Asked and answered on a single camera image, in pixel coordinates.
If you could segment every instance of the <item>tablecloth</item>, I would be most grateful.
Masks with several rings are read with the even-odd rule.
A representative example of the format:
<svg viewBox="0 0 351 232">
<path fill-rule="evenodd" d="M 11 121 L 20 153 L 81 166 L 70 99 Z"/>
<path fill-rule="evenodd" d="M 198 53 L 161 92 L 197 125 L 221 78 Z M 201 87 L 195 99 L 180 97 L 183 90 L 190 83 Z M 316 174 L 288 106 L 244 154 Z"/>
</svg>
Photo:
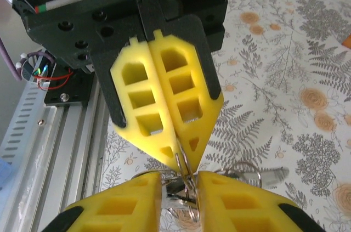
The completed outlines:
<svg viewBox="0 0 351 232">
<path fill-rule="evenodd" d="M 270 190 L 326 231 L 351 231 L 351 0 L 228 1 L 213 53 L 225 102 L 199 169 L 288 167 Z M 109 123 L 100 190 L 163 167 Z M 163 211 L 160 231 L 200 228 Z"/>
</svg>

